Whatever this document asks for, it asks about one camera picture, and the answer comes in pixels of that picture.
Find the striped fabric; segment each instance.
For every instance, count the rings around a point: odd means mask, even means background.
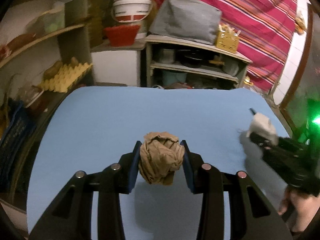
[[[253,61],[248,75],[257,87],[271,89],[288,56],[297,0],[202,1],[222,11],[222,22],[241,30],[238,52]]]

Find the red basket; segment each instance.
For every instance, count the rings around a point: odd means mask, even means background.
[[[109,38],[110,45],[114,47],[130,46],[138,33],[140,25],[121,25],[103,29],[104,35]]]

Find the yellow basket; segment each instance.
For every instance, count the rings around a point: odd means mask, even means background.
[[[218,31],[216,47],[218,49],[223,49],[231,53],[236,53],[239,45],[239,40],[239,36],[234,36],[230,33]]]

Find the gray cloth cover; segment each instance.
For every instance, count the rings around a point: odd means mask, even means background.
[[[213,45],[221,14],[200,0],[164,0],[150,32]]]

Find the egg tray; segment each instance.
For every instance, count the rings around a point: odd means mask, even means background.
[[[75,67],[65,64],[53,78],[43,80],[38,87],[43,90],[67,93],[91,68],[92,63],[79,64]]]

